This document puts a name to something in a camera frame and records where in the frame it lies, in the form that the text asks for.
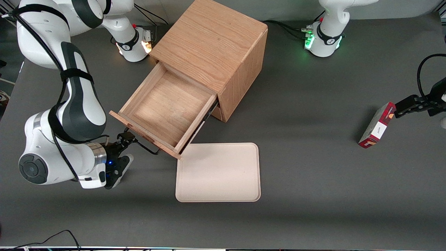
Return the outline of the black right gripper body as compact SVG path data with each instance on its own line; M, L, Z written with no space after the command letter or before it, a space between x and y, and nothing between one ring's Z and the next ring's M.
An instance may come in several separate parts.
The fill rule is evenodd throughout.
M105 145L105 152L107 155L106 167L115 167L122 151L123 145L119 142Z

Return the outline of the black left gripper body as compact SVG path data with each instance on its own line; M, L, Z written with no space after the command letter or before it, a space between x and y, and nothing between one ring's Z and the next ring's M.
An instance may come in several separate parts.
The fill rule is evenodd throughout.
M435 116L446 111L445 94L446 78L443 78L441 81L434 84L430 93L427 95L428 104L430 107L428 109L429 116Z

